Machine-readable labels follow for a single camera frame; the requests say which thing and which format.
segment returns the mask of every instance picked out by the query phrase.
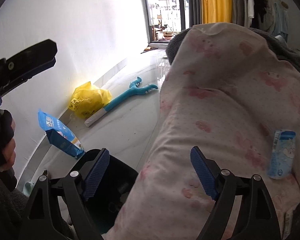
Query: yellow curtain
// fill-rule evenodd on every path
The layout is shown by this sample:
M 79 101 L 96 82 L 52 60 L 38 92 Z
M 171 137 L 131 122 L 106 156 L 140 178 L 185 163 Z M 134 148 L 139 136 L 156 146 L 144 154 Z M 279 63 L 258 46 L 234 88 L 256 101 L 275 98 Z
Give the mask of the yellow curtain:
M 231 22 L 232 0 L 202 0 L 202 23 Z

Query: white handle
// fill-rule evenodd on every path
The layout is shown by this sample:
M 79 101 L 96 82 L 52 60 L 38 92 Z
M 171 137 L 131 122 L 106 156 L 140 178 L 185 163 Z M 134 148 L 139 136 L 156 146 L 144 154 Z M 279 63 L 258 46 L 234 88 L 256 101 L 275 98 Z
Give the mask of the white handle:
M 102 116 L 104 116 L 107 113 L 107 111 L 104 108 L 101 108 L 100 110 L 98 110 L 97 112 L 95 112 L 92 116 L 90 116 L 85 122 L 84 124 L 89 127 L 90 125 L 92 125 L 96 120 L 98 120 L 99 118 L 101 118 Z

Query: metal pivot screw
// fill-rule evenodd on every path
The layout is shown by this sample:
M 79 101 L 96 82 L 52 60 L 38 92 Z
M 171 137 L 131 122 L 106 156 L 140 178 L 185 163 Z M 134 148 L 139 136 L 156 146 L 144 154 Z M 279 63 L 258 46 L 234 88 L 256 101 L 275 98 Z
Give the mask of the metal pivot screw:
M 230 175 L 230 171 L 224 169 L 221 171 L 221 174 L 224 175 L 224 176 L 229 176 Z
M 45 175 L 41 175 L 40 177 L 39 177 L 39 180 L 40 181 L 45 181 L 47 179 L 47 176 L 45 176 Z
M 261 180 L 261 177 L 260 177 L 260 175 L 258 175 L 258 174 L 253 175 L 253 178 L 254 178 L 255 180 L 257 180 L 257 181 L 260 181 L 260 180 Z
M 8 65 L 8 69 L 9 70 L 12 70 L 14 68 L 14 63 L 13 62 L 10 62 L 9 65 Z
M 75 177 L 78 176 L 78 175 L 79 175 L 79 172 L 78 172 L 78 171 L 71 171 L 71 172 L 70 172 L 70 176 L 73 177 L 73 178 L 75 178 Z

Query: yellow plastic bag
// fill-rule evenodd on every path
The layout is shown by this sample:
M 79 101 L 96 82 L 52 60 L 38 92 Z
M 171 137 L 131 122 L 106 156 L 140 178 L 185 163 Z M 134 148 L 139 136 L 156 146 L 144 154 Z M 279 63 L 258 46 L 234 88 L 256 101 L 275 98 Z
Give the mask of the yellow plastic bag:
M 110 100 L 109 90 L 97 88 L 89 81 L 74 90 L 68 108 L 78 117 L 88 118 Z

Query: finger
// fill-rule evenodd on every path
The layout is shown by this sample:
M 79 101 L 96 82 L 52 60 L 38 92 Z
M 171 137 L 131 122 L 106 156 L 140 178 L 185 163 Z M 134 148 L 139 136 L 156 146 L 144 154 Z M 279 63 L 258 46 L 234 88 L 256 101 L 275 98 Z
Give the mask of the finger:
M 16 153 L 15 153 L 15 151 L 13 151 L 11 156 L 10 156 L 10 159 L 7 160 L 7 163 L 0 166 L 0 171 L 3 172 L 3 171 L 7 171 L 10 168 L 12 168 L 12 166 L 14 165 L 15 160 L 16 160 Z
M 13 119 L 12 119 L 11 127 L 12 127 L 13 131 L 16 129 L 16 123 L 14 122 Z
M 4 157 L 4 159 L 6 160 L 6 163 L 7 164 L 6 166 L 12 166 L 11 163 L 8 163 L 9 160 L 11 160 L 11 156 L 13 155 L 14 153 L 14 149 L 16 147 L 16 142 L 14 139 L 12 139 L 7 145 L 6 147 L 2 150 L 2 155 Z M 5 164 L 3 164 L 1 167 L 3 167 L 3 170 L 5 170 L 6 166 Z
M 0 148 L 4 148 L 14 136 L 12 123 L 13 123 L 13 118 L 10 112 L 4 110 L 4 113 L 0 118 L 0 124 L 1 124 Z

